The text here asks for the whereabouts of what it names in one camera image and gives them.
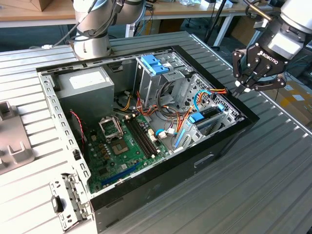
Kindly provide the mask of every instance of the chip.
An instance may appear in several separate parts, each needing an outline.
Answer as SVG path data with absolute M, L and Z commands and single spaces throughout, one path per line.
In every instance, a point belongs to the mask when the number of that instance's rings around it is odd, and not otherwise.
M 124 152 L 127 152 L 129 150 L 127 143 L 124 141 L 124 139 L 115 140 L 111 143 L 111 147 L 114 151 L 115 155 L 120 155 Z
M 98 173 L 100 174 L 100 176 L 102 176 L 102 175 L 104 175 L 105 173 L 108 173 L 108 170 L 107 170 L 106 167 L 104 167 L 104 168 L 100 169 L 100 170 L 98 171 Z

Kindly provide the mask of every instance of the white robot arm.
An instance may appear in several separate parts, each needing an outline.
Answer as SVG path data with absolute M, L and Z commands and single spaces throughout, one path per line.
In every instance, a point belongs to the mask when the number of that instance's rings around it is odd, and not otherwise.
M 79 57 L 91 59 L 110 55 L 108 27 L 140 20 L 145 13 L 145 0 L 74 0 L 74 9 L 80 21 L 74 50 Z

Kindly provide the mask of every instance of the blue cable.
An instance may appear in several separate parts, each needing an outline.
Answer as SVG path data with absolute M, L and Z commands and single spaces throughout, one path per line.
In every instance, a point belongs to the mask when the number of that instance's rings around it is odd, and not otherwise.
M 144 27 L 145 27 L 145 20 L 143 20 L 143 27 L 137 36 L 140 36 L 141 32 L 143 32 L 143 30 L 144 30 Z
M 156 132 L 155 132 L 155 135 L 157 136 L 159 133 L 165 131 L 164 129 L 158 129 Z
M 195 96 L 194 96 L 194 107 L 197 109 L 197 111 L 199 111 L 199 108 L 197 106 L 197 103 L 196 103 L 196 100 L 197 100 L 197 95 L 200 94 L 200 93 L 207 93 L 209 95 L 211 95 L 211 92 L 207 91 L 207 90 L 199 90 Z

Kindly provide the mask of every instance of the wooden table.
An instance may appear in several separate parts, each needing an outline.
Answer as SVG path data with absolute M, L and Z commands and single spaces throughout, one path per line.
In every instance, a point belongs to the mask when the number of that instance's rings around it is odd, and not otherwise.
M 245 15 L 246 5 L 234 4 L 232 8 L 223 9 L 220 16 L 226 17 L 220 32 L 215 40 L 214 46 L 219 46 L 234 16 Z M 154 4 L 153 20 L 184 19 L 211 17 L 212 9 L 207 9 L 201 4 L 195 6 L 184 6 L 179 2 L 156 2 Z M 145 20 L 149 20 L 151 13 L 146 11 Z M 11 6 L 2 6 L 0 9 L 0 28 L 3 27 L 25 27 L 43 25 L 75 24 L 75 11 L 71 0 L 54 0 L 43 12 L 31 11 Z M 126 37 L 133 36 L 131 29 L 133 25 L 127 25 Z

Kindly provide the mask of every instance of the aluminum extrusion table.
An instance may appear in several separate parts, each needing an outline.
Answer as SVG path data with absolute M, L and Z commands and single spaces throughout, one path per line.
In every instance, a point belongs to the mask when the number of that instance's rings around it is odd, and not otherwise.
M 186 32 L 111 40 L 116 54 L 180 45 L 230 90 L 231 66 Z M 36 160 L 0 175 L 2 234 L 62 233 L 49 181 L 70 168 L 35 67 L 75 61 L 69 46 L 0 53 L 0 100 L 18 107 Z M 240 97 L 260 116 L 231 152 L 129 215 L 107 234 L 304 234 L 312 225 L 311 133 L 265 95 Z M 70 233 L 96 233 L 88 221 Z

